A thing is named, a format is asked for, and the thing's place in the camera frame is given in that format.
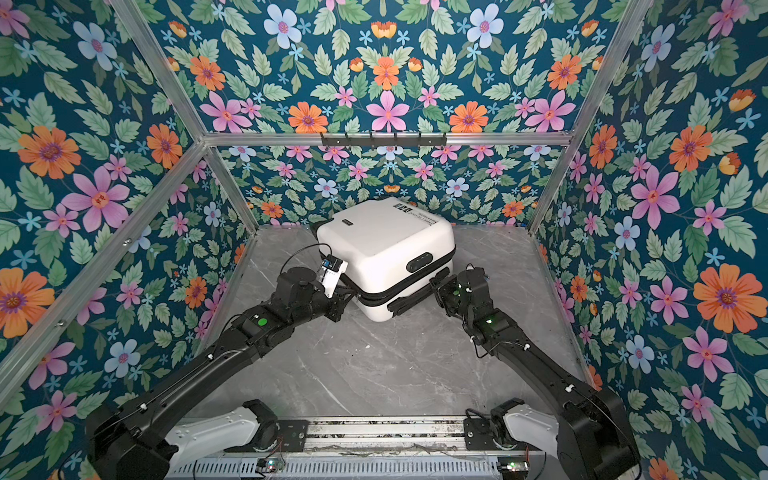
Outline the white hard-shell suitcase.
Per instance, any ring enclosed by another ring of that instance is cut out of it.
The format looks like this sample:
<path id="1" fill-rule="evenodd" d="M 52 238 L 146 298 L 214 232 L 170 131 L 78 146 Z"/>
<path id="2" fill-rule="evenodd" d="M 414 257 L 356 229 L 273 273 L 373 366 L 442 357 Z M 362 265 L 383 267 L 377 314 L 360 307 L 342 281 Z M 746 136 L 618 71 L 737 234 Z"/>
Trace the white hard-shell suitcase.
<path id="1" fill-rule="evenodd" d="M 345 209 L 312 232 L 323 253 L 346 263 L 341 282 L 374 322 L 413 308 L 432 294 L 432 281 L 453 271 L 451 223 L 394 197 Z"/>

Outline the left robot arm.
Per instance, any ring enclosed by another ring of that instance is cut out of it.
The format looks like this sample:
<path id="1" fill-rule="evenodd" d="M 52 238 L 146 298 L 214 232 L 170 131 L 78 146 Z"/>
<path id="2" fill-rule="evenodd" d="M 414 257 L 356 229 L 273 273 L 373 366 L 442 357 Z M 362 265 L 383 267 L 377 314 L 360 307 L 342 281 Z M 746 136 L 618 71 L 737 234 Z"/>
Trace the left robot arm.
<path id="1" fill-rule="evenodd" d="M 337 322 L 355 297 L 340 285 L 332 295 L 313 270 L 278 276 L 270 298 L 236 315 L 218 339 L 149 392 L 86 420 L 87 458 L 102 479 L 163 479 L 176 467 L 230 448 L 271 451 L 280 442 L 276 414 L 261 400 L 192 423 L 186 415 L 241 370 L 288 340 L 296 328 L 325 317 Z"/>

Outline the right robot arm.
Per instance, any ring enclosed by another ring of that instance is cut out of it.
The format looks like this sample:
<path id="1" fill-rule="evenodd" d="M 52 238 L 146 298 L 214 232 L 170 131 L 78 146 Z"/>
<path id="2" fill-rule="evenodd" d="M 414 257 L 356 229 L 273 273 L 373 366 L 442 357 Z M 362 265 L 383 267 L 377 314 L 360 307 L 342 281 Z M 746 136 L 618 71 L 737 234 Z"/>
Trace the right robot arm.
<path id="1" fill-rule="evenodd" d="M 579 380 L 536 346 L 494 305 L 483 269 L 435 279 L 431 288 L 445 313 L 461 320 L 477 354 L 509 366 L 547 407 L 541 412 L 511 399 L 492 409 L 486 423 L 498 445 L 533 446 L 556 458 L 571 479 L 642 475 L 639 449 L 618 395 Z"/>

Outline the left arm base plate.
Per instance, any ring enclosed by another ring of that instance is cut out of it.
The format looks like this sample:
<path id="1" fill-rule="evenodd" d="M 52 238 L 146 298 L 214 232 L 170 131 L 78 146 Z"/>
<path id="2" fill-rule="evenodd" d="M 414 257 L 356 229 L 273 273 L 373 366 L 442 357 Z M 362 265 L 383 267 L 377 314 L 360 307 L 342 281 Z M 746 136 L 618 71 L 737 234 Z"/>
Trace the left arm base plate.
<path id="1" fill-rule="evenodd" d="M 260 427 L 254 438 L 243 446 L 233 447 L 232 452 L 277 453 L 303 452 L 308 439 L 310 423 L 307 420 L 279 419 L 267 427 Z"/>

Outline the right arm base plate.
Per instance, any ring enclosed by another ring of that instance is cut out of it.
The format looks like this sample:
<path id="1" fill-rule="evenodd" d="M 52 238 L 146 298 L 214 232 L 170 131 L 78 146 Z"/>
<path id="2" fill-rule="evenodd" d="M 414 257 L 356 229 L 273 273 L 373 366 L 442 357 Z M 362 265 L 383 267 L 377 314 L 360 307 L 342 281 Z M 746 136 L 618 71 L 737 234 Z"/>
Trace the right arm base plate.
<path id="1" fill-rule="evenodd" d="M 467 416 L 463 419 L 464 443 L 468 451 L 513 451 L 525 449 L 522 442 L 504 433 L 490 418 Z"/>

